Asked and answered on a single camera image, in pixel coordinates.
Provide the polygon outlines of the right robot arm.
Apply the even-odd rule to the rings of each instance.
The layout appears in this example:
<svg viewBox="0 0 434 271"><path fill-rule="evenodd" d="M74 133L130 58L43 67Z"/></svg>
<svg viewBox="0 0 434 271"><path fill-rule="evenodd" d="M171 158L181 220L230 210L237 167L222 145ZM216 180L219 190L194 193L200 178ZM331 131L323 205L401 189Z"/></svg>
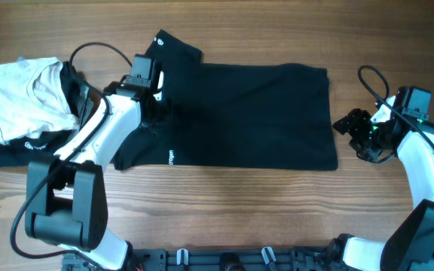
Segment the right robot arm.
<svg viewBox="0 0 434 271"><path fill-rule="evenodd" d="M348 238L344 264L357 270L434 270L434 123L355 108L333 127L349 134L357 157L368 162L392 150L405 168L414 204L386 242Z"/></svg>

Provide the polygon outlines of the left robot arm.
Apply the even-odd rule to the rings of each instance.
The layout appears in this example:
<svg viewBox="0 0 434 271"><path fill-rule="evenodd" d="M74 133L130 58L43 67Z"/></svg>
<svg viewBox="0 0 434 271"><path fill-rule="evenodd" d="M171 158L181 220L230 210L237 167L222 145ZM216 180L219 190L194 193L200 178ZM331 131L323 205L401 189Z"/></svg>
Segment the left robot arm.
<svg viewBox="0 0 434 271"><path fill-rule="evenodd" d="M17 217L26 235L59 246L103 270L135 270L132 245L107 227L103 174L131 132L161 115L161 85L113 82L78 133L54 154L29 164L26 201Z"/></svg>

